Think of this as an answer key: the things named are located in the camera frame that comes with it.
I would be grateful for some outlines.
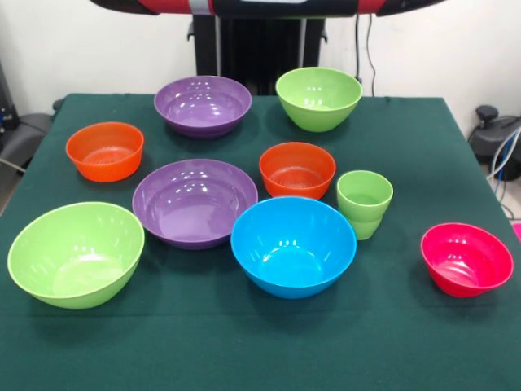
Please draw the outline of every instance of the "green cup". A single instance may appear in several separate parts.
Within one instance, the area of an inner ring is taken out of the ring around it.
[[[358,240],[373,236],[393,194],[392,184],[372,171],[350,171],[336,183],[340,212],[351,223]]]

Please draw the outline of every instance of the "green bowl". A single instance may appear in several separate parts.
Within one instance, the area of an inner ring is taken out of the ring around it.
[[[70,204],[18,234],[7,269],[20,288],[47,304],[91,308],[127,284],[144,244],[141,222],[129,210],[103,202]]]
[[[351,114],[362,96],[357,79],[336,69],[298,68],[275,86],[286,114],[301,129],[327,132]]]

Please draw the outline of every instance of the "table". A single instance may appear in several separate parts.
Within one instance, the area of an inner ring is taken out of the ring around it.
[[[232,134],[194,141],[168,130],[151,95],[69,95],[3,217],[0,254],[35,217],[85,200],[131,209],[153,169],[193,157],[247,171],[267,197],[257,161],[276,143],[316,143],[338,172],[372,169],[395,198],[374,238],[322,294],[284,301],[240,270],[228,244],[202,252],[147,235],[134,277],[106,305],[61,310],[0,274],[2,390],[519,390],[520,273],[503,288],[459,300],[422,263],[430,226],[469,222],[519,242],[443,99],[364,98],[338,129],[298,130],[275,97],[255,97]],[[126,121],[145,134],[140,170],[113,184],[83,179],[64,146],[82,126]],[[331,187],[325,202],[336,205]]]

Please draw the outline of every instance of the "orange bowl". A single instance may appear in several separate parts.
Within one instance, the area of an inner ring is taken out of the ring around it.
[[[77,170],[93,182],[116,182],[141,164],[145,138],[135,126],[101,122],[78,130],[65,151]]]
[[[262,154],[260,173],[272,197],[302,196],[320,200],[335,176],[333,156],[309,143],[282,143]]]

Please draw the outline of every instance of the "bowl rim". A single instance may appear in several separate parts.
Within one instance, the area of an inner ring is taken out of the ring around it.
[[[254,208],[261,208],[262,205],[264,205],[264,204],[276,203],[276,202],[280,202],[280,201],[283,201],[283,200],[296,200],[298,202],[303,201],[303,202],[309,202],[310,204],[318,204],[318,205],[320,205],[321,208],[324,208],[325,210],[327,210],[328,213],[333,213],[335,216],[340,217],[340,221],[345,223],[346,227],[348,228],[349,235],[348,235],[348,237],[346,238],[346,240],[343,243],[346,243],[347,239],[350,238],[351,241],[352,241],[352,251],[349,254],[349,260],[345,263],[344,266],[342,266],[340,271],[338,273],[336,273],[333,277],[330,277],[328,279],[323,279],[320,282],[313,283],[311,285],[304,285],[304,286],[299,286],[299,287],[288,287],[287,285],[281,285],[279,283],[271,283],[270,281],[266,281],[265,279],[262,279],[257,273],[253,273],[248,268],[246,268],[244,266],[243,262],[239,259],[239,257],[236,256],[235,245],[234,245],[234,233],[235,233],[235,228],[237,227],[237,225],[239,224],[241,219],[245,218],[245,216],[247,216],[247,213],[250,210],[254,209]],[[289,289],[303,289],[303,288],[318,287],[320,285],[323,285],[324,283],[329,283],[330,281],[337,280],[350,267],[350,265],[352,264],[355,256],[357,255],[358,242],[357,242],[357,236],[355,235],[355,231],[352,228],[352,225],[348,221],[348,219],[345,218],[342,213],[340,213],[338,210],[334,209],[329,204],[326,204],[325,202],[321,202],[319,200],[315,200],[313,198],[303,197],[303,196],[299,196],[299,195],[283,195],[283,196],[279,196],[279,197],[273,197],[273,198],[268,198],[266,200],[262,200],[261,202],[258,202],[256,204],[252,205],[247,210],[245,210],[243,212],[243,214],[240,215],[240,217],[237,219],[237,221],[234,224],[234,229],[231,231],[230,245],[231,245],[232,253],[234,254],[235,259],[237,260],[237,263],[240,264],[241,268],[245,272],[247,272],[248,274],[252,275],[256,279],[259,279],[259,280],[261,280],[261,281],[263,281],[265,283],[268,283],[269,285],[272,285],[274,287],[289,288]]]
[[[232,165],[231,163],[228,163],[226,161],[223,161],[223,160],[217,160],[217,159],[184,159],[184,160],[177,160],[177,161],[173,161],[171,163],[168,163],[166,165],[162,165],[160,167],[158,167],[157,169],[153,170],[152,172],[150,172],[145,178],[143,178],[141,180],[141,182],[135,187],[134,189],[134,193],[132,194],[132,211],[134,213],[134,215],[136,216],[136,218],[142,223],[142,225],[144,226],[144,228],[149,231],[151,234],[157,236],[158,238],[161,238],[163,240],[167,240],[168,242],[174,242],[174,243],[178,243],[178,244],[206,244],[206,243],[211,243],[211,242],[214,242],[214,241],[217,241],[217,240],[221,240],[221,239],[224,239],[226,238],[227,236],[231,235],[231,231],[233,230],[233,227],[230,231],[229,234],[226,234],[226,235],[220,235],[218,237],[215,237],[215,238],[212,238],[212,239],[206,239],[206,240],[176,240],[176,239],[169,239],[165,236],[163,236],[162,234],[160,234],[159,232],[156,232],[154,230],[152,230],[147,224],[145,224],[144,222],[141,221],[141,219],[138,217],[137,213],[136,213],[136,207],[135,207],[135,204],[136,204],[136,199],[138,197],[138,190],[140,190],[140,188],[142,187],[142,184],[149,178],[151,177],[153,174],[156,174],[158,171],[161,171],[163,169],[167,169],[173,165],[178,165],[178,164],[181,164],[181,163],[184,163],[184,162],[189,162],[189,161],[198,161],[198,162],[208,162],[208,163],[218,163],[219,165],[226,165],[228,167],[233,167],[234,169],[237,169],[243,176],[245,179],[247,179],[247,182],[248,182],[248,185],[251,185],[252,186],[252,189],[255,189],[255,199],[253,200],[253,205],[257,204],[259,202],[259,190],[257,189],[257,186],[255,184],[255,182],[253,181],[252,177],[250,177],[246,171],[244,171],[243,169],[240,169],[238,166],[236,165]]]
[[[121,274],[118,277],[116,277],[115,279],[113,279],[111,282],[106,283],[101,288],[92,289],[92,290],[86,291],[86,292],[78,294],[78,295],[70,295],[70,296],[46,295],[46,294],[41,294],[41,293],[34,292],[32,289],[27,289],[15,277],[15,274],[13,273],[13,270],[11,268],[11,265],[12,265],[12,252],[14,251],[14,248],[15,248],[16,244],[18,243],[18,241],[20,240],[22,234],[24,232],[28,231],[38,221],[42,220],[45,217],[49,217],[51,214],[57,213],[58,211],[61,211],[61,210],[64,210],[64,209],[72,209],[72,208],[86,206],[86,205],[102,205],[102,206],[108,206],[108,207],[111,207],[111,208],[114,208],[114,209],[119,209],[122,212],[128,214],[132,218],[131,220],[133,220],[134,222],[137,223],[138,227],[140,228],[140,230],[139,230],[139,233],[140,233],[140,235],[139,235],[140,245],[139,245],[139,251],[137,252],[137,255],[136,255],[135,259],[133,259],[132,262],[130,262],[129,266],[127,266],[127,268],[123,272],[121,272]],[[144,228],[142,226],[142,223],[127,208],[124,208],[124,207],[122,207],[122,206],[120,206],[118,204],[112,204],[112,203],[109,203],[109,202],[102,202],[102,201],[77,202],[77,203],[74,203],[74,204],[66,204],[66,205],[63,205],[63,206],[59,206],[58,208],[54,208],[54,209],[52,209],[52,210],[50,210],[48,212],[45,212],[44,214],[34,218],[27,226],[25,226],[24,229],[22,231],[20,231],[20,233],[15,237],[15,239],[13,240],[13,243],[11,244],[11,247],[9,248],[9,253],[7,254],[7,270],[9,272],[9,275],[10,275],[11,279],[15,282],[15,284],[18,285],[18,287],[20,287],[22,290],[26,291],[27,293],[29,293],[32,296],[41,297],[43,299],[48,299],[48,300],[79,299],[81,297],[86,297],[86,296],[89,296],[89,295],[91,295],[93,293],[102,291],[103,289],[113,285],[116,281],[118,281],[118,280],[122,279],[124,276],[126,276],[127,273],[129,273],[138,264],[139,259],[141,258],[142,251],[143,251],[144,247],[145,247],[145,230],[144,230]]]
[[[247,101],[246,107],[243,109],[243,111],[239,115],[237,115],[233,120],[229,120],[229,121],[226,121],[226,122],[221,122],[221,123],[218,123],[218,124],[207,125],[207,126],[189,126],[189,125],[182,124],[181,122],[175,121],[172,118],[167,118],[166,115],[164,115],[161,112],[161,110],[159,110],[158,105],[157,105],[157,99],[158,99],[158,97],[159,97],[161,92],[163,92],[164,90],[168,89],[170,86],[173,86],[173,85],[175,85],[177,83],[180,83],[182,81],[193,80],[193,79],[197,80],[197,79],[204,79],[204,78],[206,78],[206,79],[215,79],[215,80],[217,80],[217,79],[218,80],[224,80],[224,81],[227,81],[227,82],[229,82],[231,84],[236,85],[240,90],[245,91],[247,93],[248,101]],[[221,127],[221,126],[226,126],[226,125],[229,125],[229,124],[231,124],[233,122],[239,121],[241,118],[246,116],[246,114],[250,111],[250,109],[252,108],[252,102],[253,102],[252,93],[250,92],[250,90],[248,88],[246,88],[245,85],[243,85],[242,83],[239,83],[238,81],[236,81],[234,79],[230,79],[229,77],[217,76],[217,75],[197,75],[197,76],[183,77],[183,78],[171,81],[170,83],[162,86],[154,95],[154,108],[155,108],[155,111],[165,121],[173,123],[173,124],[178,125],[178,126],[182,126],[184,128],[187,128],[187,129],[202,130],[202,131],[212,130],[214,128]]]
[[[276,186],[279,186],[279,187],[284,187],[286,189],[292,189],[291,187],[287,187],[287,186],[283,186],[281,185],[280,183],[278,182],[275,182],[274,180],[272,180],[268,175],[266,175],[265,171],[262,169],[262,161],[265,159],[265,156],[268,152],[271,152],[272,150],[274,149],[278,149],[279,147],[286,147],[286,146],[289,146],[289,145],[305,145],[305,146],[309,146],[309,147],[313,147],[315,148],[316,150],[320,151],[320,152],[325,152],[326,155],[331,159],[331,161],[333,162],[333,173],[328,177],[327,180],[325,181],[322,181],[320,182],[320,184],[316,185],[316,186],[311,186],[311,187],[300,187],[298,190],[302,191],[302,190],[317,190],[321,187],[323,187],[324,185],[328,184],[328,183],[331,183],[333,181],[333,178],[335,177],[336,175],[336,160],[335,158],[333,157],[333,155],[331,155],[331,153],[329,153],[329,151],[327,151],[325,148],[322,148],[322,147],[319,147],[318,145],[316,144],[311,144],[311,143],[304,143],[304,142],[301,142],[301,141],[288,141],[286,143],[278,143],[278,144],[275,144],[275,145],[272,145],[271,147],[269,147],[268,149],[266,149],[264,152],[262,152],[262,155],[260,155],[260,158],[259,158],[259,170],[260,170],[260,175],[262,176],[262,178],[266,181],[268,181],[269,183],[271,184],[274,184]]]
[[[500,247],[502,247],[506,251],[506,253],[508,254],[508,259],[509,259],[508,263],[510,265],[510,271],[509,271],[508,275],[503,280],[501,280],[498,283],[493,283],[493,284],[490,284],[490,285],[479,285],[479,286],[476,286],[476,285],[470,285],[470,284],[467,284],[467,283],[458,283],[458,282],[456,282],[456,281],[454,281],[452,279],[449,279],[449,278],[445,277],[444,275],[440,274],[437,271],[437,269],[432,265],[432,263],[429,261],[429,258],[427,257],[427,255],[426,255],[426,253],[424,251],[424,245],[425,245],[424,243],[425,243],[425,240],[427,240],[427,236],[430,233],[432,233],[433,231],[441,228],[442,226],[464,226],[464,227],[467,227],[467,228],[471,228],[474,231],[481,231],[481,232],[485,233],[486,236],[490,237],[497,244],[499,244]],[[467,288],[467,289],[470,289],[470,290],[490,291],[490,290],[499,288],[501,285],[506,283],[512,277],[512,274],[514,273],[514,258],[512,257],[512,253],[506,247],[506,245],[502,242],[502,240],[497,238],[494,234],[484,230],[483,228],[480,228],[478,226],[474,226],[474,225],[466,223],[466,222],[442,222],[440,224],[436,224],[435,226],[432,226],[431,228],[429,228],[423,234],[422,240],[420,242],[420,249],[422,251],[423,261],[425,262],[425,264],[427,265],[427,267],[430,270],[435,272],[436,275],[440,276],[441,278],[443,278],[443,279],[449,281],[450,283],[453,283],[453,284],[455,284],[455,285],[457,285],[458,287],[461,287],[461,288]]]
[[[328,71],[328,72],[335,72],[335,73],[340,73],[344,76],[346,76],[348,79],[351,79],[352,81],[355,81],[355,85],[358,87],[358,97],[351,103],[349,104],[345,104],[343,105],[342,107],[340,108],[328,108],[326,110],[315,110],[316,113],[331,113],[331,112],[339,112],[339,111],[342,111],[342,110],[345,110],[346,108],[351,108],[352,106],[358,104],[358,102],[360,102],[360,99],[362,98],[362,96],[364,95],[364,87],[363,85],[352,75],[350,75],[349,73],[347,72],[343,72],[343,71],[340,71],[338,69],[334,69],[334,68],[329,68],[329,67],[302,67],[302,68],[297,68],[297,69],[293,69],[289,72],[286,72],[284,73],[282,76],[280,76],[278,79],[277,79],[277,82],[275,83],[275,91],[277,93],[277,96],[284,101],[284,103],[287,103],[289,104],[290,106],[294,107],[294,108],[299,108],[299,109],[304,109],[304,110],[313,110],[312,108],[309,108],[307,106],[304,106],[304,105],[301,105],[301,104],[296,104],[296,103],[293,103],[293,102],[290,102],[289,100],[287,100],[286,98],[284,98],[281,94],[280,94],[280,90],[279,90],[279,84],[281,83],[281,81],[288,75],[292,74],[292,73],[298,73],[298,72],[303,72],[303,71],[306,71],[306,70],[310,70],[310,69],[321,69],[321,70],[325,70],[325,71]]]
[[[78,160],[76,157],[74,157],[71,152],[69,151],[70,144],[79,134],[88,132],[100,125],[123,125],[128,130],[132,130],[138,137],[139,137],[139,146],[136,148],[135,151],[133,151],[130,155],[125,156],[123,159],[119,159],[116,161],[112,161],[110,163],[99,163],[99,164],[91,164],[91,163],[85,163],[82,160]],[[97,122],[95,124],[91,124],[88,126],[84,126],[80,130],[74,132],[71,137],[68,138],[67,143],[65,144],[65,153],[67,153],[68,158],[75,164],[75,165],[88,165],[89,167],[110,167],[112,165],[118,165],[119,163],[125,162],[127,160],[133,159],[136,155],[140,154],[142,152],[143,146],[145,144],[145,136],[143,135],[142,131],[134,125],[128,124],[126,122],[119,122],[119,121],[106,121],[106,122]]]

